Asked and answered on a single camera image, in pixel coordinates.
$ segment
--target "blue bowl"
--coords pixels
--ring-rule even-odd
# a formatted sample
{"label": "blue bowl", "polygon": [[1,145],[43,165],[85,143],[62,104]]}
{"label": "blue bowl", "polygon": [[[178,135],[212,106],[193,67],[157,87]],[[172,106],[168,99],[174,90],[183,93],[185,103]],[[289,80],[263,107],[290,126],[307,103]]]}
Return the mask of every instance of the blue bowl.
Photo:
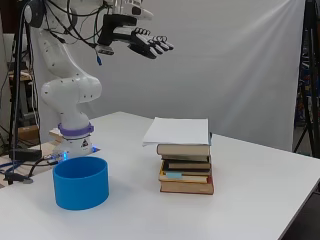
{"label": "blue bowl", "polygon": [[58,206],[84,210],[103,203],[109,196],[108,164],[96,157],[79,157],[59,163],[53,170]]}

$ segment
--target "book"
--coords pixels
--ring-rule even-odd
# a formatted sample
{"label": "book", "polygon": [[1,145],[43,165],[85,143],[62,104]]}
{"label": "book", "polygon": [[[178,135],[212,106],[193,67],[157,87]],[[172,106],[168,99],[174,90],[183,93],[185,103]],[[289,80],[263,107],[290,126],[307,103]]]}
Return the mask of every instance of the book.
{"label": "book", "polygon": [[211,156],[183,156],[183,155],[162,155],[163,160],[179,160],[189,162],[209,162]]}
{"label": "book", "polygon": [[163,161],[162,171],[167,175],[168,173],[180,173],[181,175],[185,176],[209,176],[211,175],[211,168],[207,169],[170,169],[169,162]]}
{"label": "book", "polygon": [[210,156],[209,145],[159,144],[158,155]]}
{"label": "book", "polygon": [[212,195],[214,193],[213,179],[212,176],[209,176],[206,183],[161,182],[160,192]]}
{"label": "book", "polygon": [[160,170],[159,181],[160,182],[189,182],[189,183],[206,183],[208,176],[188,176],[181,173],[164,173]]}
{"label": "book", "polygon": [[167,160],[162,159],[169,163],[169,169],[210,169],[211,163],[199,161],[186,161],[186,160]]}

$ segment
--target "table surface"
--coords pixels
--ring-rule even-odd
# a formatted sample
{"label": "table surface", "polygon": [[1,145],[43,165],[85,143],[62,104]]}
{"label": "table surface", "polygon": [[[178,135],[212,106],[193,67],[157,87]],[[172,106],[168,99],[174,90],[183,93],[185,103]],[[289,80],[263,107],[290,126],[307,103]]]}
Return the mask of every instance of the table surface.
{"label": "table surface", "polygon": [[0,190],[3,239],[278,239],[319,179],[320,161],[214,135],[213,196],[160,193],[160,157],[142,139],[152,120],[115,113],[92,120],[93,154],[109,164],[110,196],[67,211],[52,171]]}

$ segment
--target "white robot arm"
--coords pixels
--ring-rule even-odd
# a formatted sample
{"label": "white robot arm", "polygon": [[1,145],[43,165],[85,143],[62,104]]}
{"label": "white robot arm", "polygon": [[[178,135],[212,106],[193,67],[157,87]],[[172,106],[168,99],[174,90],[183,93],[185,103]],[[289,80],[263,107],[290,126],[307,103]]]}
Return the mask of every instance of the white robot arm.
{"label": "white robot arm", "polygon": [[[98,6],[98,13],[108,9],[97,43],[84,39],[76,30],[79,15],[77,6]],[[48,70],[57,77],[43,85],[43,100],[60,114],[58,128],[64,137],[54,153],[73,158],[93,151],[90,133],[94,127],[88,117],[77,108],[78,103],[90,102],[101,95],[100,81],[83,71],[73,60],[61,31],[82,40],[96,50],[97,55],[113,55],[111,44],[121,41],[150,59],[172,50],[166,37],[150,36],[150,31],[134,28],[137,20],[151,20],[152,13],[142,8],[141,0],[30,0],[25,9],[26,21],[38,29],[38,42]]]}

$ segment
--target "white wall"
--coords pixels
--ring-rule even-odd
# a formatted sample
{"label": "white wall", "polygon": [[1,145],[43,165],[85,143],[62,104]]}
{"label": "white wall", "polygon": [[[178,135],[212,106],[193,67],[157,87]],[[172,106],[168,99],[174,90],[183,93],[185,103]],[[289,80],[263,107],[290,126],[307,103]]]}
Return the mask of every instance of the white wall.
{"label": "white wall", "polygon": [[[102,57],[99,67],[94,51],[82,43],[70,46],[78,64],[103,86],[100,99],[82,106],[90,117],[115,111],[208,117],[214,133],[291,149],[304,1],[143,4],[155,17],[139,26],[168,36],[176,49],[149,60],[115,43],[115,55]],[[92,21],[83,29],[92,34]],[[51,79],[40,56],[36,64],[38,80]],[[40,106],[40,115],[44,131],[56,126],[46,107]]]}

